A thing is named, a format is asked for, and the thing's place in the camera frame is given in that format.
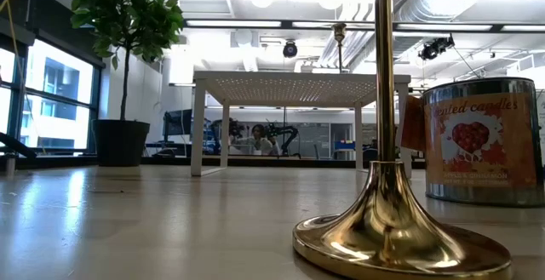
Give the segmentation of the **silver ventilation duct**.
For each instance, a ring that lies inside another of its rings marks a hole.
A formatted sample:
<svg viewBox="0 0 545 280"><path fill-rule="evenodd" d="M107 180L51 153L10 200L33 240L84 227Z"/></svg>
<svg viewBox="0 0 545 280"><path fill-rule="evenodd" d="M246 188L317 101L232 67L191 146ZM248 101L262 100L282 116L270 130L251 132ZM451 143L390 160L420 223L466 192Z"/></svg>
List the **silver ventilation duct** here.
<svg viewBox="0 0 545 280"><path fill-rule="evenodd" d="M401 22L450 22L478 0L395 0L393 20ZM342 55L338 54L337 43L331 37L318 59L320 66L353 69L358 63L371 56L376 48L375 33L349 31L343 42Z"/></svg>

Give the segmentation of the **person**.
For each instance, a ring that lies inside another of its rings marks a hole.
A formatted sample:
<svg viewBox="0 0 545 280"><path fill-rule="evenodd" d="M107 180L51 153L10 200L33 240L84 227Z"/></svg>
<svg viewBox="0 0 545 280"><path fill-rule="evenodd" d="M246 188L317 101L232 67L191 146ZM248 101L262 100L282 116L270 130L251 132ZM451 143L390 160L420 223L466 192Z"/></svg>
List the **person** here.
<svg viewBox="0 0 545 280"><path fill-rule="evenodd" d="M262 124L256 124L251 129L252 135L248 138L241 139L243 145L254 147L255 151L259 151L262 156L278 156L280 149L276 138L267 135L266 129Z"/></svg>

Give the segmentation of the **green plant in black pot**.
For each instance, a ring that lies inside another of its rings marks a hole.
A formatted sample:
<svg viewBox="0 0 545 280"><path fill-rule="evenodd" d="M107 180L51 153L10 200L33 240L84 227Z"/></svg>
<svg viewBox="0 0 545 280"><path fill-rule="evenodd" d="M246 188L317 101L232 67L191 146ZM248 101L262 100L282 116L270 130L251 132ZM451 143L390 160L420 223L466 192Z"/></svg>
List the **green plant in black pot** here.
<svg viewBox="0 0 545 280"><path fill-rule="evenodd" d="M95 119L92 129L98 164L134 167L141 164L150 124L126 118L129 92L129 59L132 54L146 63L164 56L179 42L183 28L179 0L72 0L74 28L92 26L94 52L113 68L123 63L119 119Z"/></svg>

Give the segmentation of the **gold brass candlestick holder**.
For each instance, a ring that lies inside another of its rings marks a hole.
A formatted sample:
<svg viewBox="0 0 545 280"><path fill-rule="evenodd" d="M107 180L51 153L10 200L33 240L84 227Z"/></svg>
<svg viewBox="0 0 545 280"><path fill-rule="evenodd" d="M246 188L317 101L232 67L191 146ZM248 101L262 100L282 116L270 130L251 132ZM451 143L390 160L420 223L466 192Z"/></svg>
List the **gold brass candlestick holder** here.
<svg viewBox="0 0 545 280"><path fill-rule="evenodd" d="M345 23L335 23L332 26L334 39L336 40L336 43L337 43L338 70L340 74L342 74L342 69L343 69L342 46L343 46L343 40L345 39L345 36L346 36L346 28L347 28L347 25Z"/></svg>
<svg viewBox="0 0 545 280"><path fill-rule="evenodd" d="M508 250L438 223L396 161L392 0L376 0L375 12L378 159L348 210L295 226L294 250L318 267L360 280L512 280Z"/></svg>

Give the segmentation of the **black background monitor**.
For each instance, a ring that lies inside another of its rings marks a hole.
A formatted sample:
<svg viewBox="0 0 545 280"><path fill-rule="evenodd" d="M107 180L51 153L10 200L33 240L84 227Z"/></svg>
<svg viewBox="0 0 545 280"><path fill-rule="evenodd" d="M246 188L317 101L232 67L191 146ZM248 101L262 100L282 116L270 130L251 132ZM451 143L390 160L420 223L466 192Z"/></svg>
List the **black background monitor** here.
<svg viewBox="0 0 545 280"><path fill-rule="evenodd" d="M192 110L167 111L163 115L163 137L190 135L192 133Z"/></svg>

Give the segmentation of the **white perforated metal shelf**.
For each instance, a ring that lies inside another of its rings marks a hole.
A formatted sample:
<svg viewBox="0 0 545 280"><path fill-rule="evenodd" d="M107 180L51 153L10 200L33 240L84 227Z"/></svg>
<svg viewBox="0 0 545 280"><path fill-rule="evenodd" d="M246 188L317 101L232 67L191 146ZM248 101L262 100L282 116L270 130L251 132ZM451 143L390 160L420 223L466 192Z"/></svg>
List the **white perforated metal shelf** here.
<svg viewBox="0 0 545 280"><path fill-rule="evenodd" d="M231 106L280 106L353 108L357 146L361 135L364 106L376 103L379 159L396 159L395 102L405 105L409 75L326 74L263 71L197 71L194 73L194 123L190 173L200 177L214 171L203 170L205 95L222 105L222 122L229 126Z"/></svg>

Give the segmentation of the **silver scented candle tin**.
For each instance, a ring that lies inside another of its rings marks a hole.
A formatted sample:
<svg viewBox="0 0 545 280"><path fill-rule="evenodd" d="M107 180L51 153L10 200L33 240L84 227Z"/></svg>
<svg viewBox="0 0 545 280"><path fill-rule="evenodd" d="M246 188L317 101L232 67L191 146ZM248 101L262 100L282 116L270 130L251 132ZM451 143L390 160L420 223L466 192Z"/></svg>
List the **silver scented candle tin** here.
<svg viewBox="0 0 545 280"><path fill-rule="evenodd" d="M399 145L424 156L428 197L545 206L536 88L529 78L446 83L399 110Z"/></svg>

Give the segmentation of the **long ceiling light bar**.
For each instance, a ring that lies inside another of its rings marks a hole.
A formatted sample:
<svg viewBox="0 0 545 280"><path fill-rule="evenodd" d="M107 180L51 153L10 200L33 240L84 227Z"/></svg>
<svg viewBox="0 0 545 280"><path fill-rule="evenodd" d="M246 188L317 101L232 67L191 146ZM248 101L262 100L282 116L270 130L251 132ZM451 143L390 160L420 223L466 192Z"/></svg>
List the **long ceiling light bar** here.
<svg viewBox="0 0 545 280"><path fill-rule="evenodd" d="M278 29L328 31L339 20L236 20L236 19L189 19L185 27L192 29ZM399 32L426 33L482 33L482 34L545 34L545 24L472 24L463 22L393 22L393 30Z"/></svg>

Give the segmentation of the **black aluminium table frame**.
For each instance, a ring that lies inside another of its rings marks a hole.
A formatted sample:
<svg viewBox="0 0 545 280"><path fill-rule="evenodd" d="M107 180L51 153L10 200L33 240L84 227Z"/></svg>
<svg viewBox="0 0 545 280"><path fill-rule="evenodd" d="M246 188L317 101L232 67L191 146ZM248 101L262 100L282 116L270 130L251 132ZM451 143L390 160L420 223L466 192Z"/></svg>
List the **black aluminium table frame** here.
<svg viewBox="0 0 545 280"><path fill-rule="evenodd" d="M55 169L73 168L97 165L96 157L79 156L43 156L36 158L16 158L16 169ZM141 165L172 165L190 166L191 159L184 157L143 157ZM354 161L318 160L299 158L270 157L233 157L228 159L228 167L273 167L273 168L324 168L324 169L354 169Z"/></svg>

